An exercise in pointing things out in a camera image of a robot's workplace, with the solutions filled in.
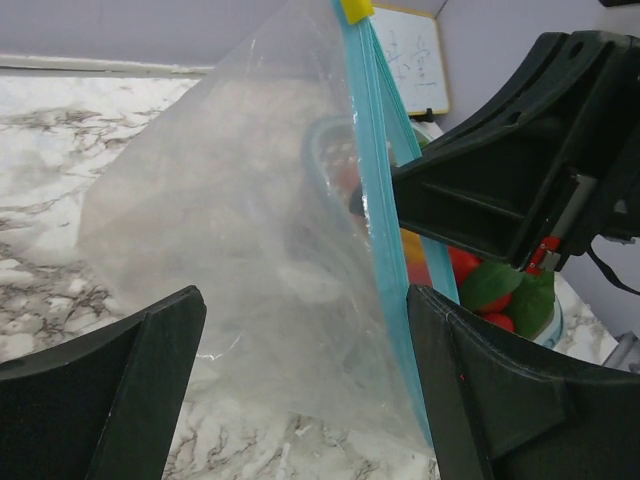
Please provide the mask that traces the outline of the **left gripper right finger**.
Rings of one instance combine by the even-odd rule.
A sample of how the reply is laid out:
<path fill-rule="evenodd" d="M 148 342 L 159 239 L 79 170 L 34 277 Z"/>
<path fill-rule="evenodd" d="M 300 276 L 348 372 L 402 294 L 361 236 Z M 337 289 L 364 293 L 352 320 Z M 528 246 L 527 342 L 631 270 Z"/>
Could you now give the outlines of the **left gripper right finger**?
<path fill-rule="evenodd" d="M 635 479 L 639 378 L 557 353 L 411 287 L 408 316 L 444 479 Z"/>

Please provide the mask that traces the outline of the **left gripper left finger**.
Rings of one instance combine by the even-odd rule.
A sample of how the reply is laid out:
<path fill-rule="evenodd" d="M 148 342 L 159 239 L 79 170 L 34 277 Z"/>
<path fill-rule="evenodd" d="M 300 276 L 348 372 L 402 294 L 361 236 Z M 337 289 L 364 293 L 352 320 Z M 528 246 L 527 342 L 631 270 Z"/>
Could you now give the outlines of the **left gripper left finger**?
<path fill-rule="evenodd" d="M 189 286 L 2 363 L 2 478 L 161 478 L 205 317 Z"/>

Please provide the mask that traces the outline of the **blue plastic strip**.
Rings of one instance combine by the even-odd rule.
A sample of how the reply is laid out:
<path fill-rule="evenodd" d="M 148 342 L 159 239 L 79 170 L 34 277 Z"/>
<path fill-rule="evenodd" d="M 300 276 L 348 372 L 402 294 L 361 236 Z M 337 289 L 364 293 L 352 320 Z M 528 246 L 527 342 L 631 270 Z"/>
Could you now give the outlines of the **blue plastic strip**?
<path fill-rule="evenodd" d="M 89 188 L 79 247 L 119 304 L 184 285 L 220 397 L 431 446 L 391 170 L 419 156 L 367 1 L 289 1 Z M 364 218 L 307 176 L 312 124 L 353 129 Z"/>

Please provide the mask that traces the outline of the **red toy strawberries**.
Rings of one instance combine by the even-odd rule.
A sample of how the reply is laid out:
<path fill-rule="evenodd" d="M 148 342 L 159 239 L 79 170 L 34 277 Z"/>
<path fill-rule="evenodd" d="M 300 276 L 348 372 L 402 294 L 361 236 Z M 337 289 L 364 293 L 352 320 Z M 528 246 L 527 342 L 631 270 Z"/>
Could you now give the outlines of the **red toy strawberries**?
<path fill-rule="evenodd" d="M 357 166 L 343 167 L 337 178 L 345 197 L 360 186 Z M 400 233 L 409 282 L 435 286 L 435 253 L 427 253 L 418 234 L 406 229 Z M 530 340 L 553 321 L 557 305 L 553 273 L 519 272 L 451 246 L 447 247 L 447 258 L 465 309 Z"/>

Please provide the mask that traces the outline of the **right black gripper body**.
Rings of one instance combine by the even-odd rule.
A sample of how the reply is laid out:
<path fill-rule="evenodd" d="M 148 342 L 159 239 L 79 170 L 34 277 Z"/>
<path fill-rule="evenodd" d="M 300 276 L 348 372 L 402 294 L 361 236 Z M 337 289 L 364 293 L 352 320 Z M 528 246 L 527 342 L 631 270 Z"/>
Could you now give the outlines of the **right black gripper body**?
<path fill-rule="evenodd" d="M 534 146 L 535 212 L 516 266 L 558 271 L 602 236 L 639 238 L 639 40 L 552 34 L 544 68 L 514 105 Z"/>

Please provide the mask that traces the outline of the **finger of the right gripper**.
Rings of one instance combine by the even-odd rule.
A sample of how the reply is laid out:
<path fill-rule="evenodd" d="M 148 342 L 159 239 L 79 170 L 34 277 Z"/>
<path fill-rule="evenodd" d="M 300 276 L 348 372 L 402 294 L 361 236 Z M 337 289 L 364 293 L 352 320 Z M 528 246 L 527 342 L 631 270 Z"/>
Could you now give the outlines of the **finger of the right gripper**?
<path fill-rule="evenodd" d="M 514 105 L 544 68 L 547 32 L 475 114 L 395 167 L 392 200 L 400 225 L 484 259 L 516 265 L 535 214 L 534 146 L 514 126 Z"/>

